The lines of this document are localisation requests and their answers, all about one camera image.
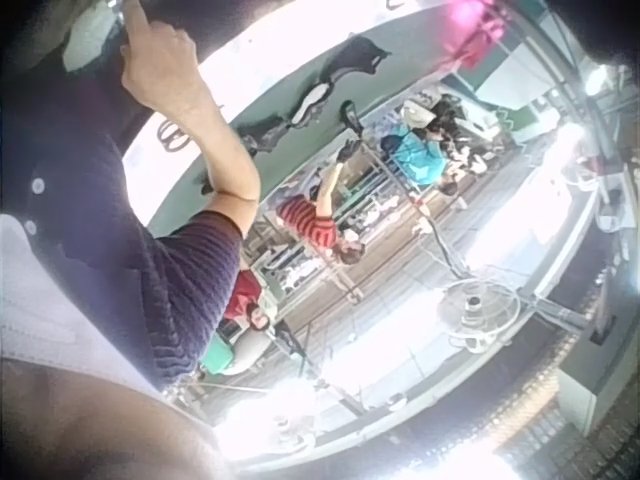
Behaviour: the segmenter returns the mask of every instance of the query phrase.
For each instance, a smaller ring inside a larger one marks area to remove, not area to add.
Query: hand
[[[141,104],[165,115],[187,133],[218,111],[198,71],[196,46],[184,30],[151,22],[139,0],[125,0],[129,44],[122,47],[122,85]]]
[[[346,163],[362,145],[362,140],[347,140],[338,152],[336,163]]]

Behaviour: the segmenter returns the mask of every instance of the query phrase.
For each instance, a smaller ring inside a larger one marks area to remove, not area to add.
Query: finger
[[[141,36],[149,32],[149,21],[140,4],[140,0],[125,0],[122,6],[122,14],[124,28],[131,43],[136,42]]]
[[[175,35],[176,31],[175,29],[169,25],[168,23],[164,23],[164,22],[159,22],[157,20],[154,20],[153,22],[151,22],[149,24],[149,27],[151,30],[155,31],[155,32],[163,32],[165,34],[172,34]]]
[[[191,37],[189,36],[187,31],[183,30],[182,28],[179,28],[178,30],[176,30],[176,35],[183,40],[191,40]]]

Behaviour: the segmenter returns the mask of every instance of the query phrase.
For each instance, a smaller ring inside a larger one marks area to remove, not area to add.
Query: red striped shirt
[[[316,207],[304,195],[296,195],[276,209],[276,215],[300,237],[316,247],[332,248],[338,239],[338,228],[331,217],[318,217]]]

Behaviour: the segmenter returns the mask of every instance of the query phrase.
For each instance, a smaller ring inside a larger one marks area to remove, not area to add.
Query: cable
[[[211,383],[211,382],[189,382],[184,384],[185,387],[213,387],[220,388],[222,390],[236,390],[239,392],[250,392],[250,393],[269,393],[271,390],[268,388],[254,388],[254,387],[235,387],[231,385],[223,385],[221,383]]]

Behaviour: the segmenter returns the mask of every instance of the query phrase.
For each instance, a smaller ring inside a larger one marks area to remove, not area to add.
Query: fan guard
[[[518,318],[521,301],[508,287],[477,278],[451,284],[437,306],[449,336],[473,353],[482,353]]]

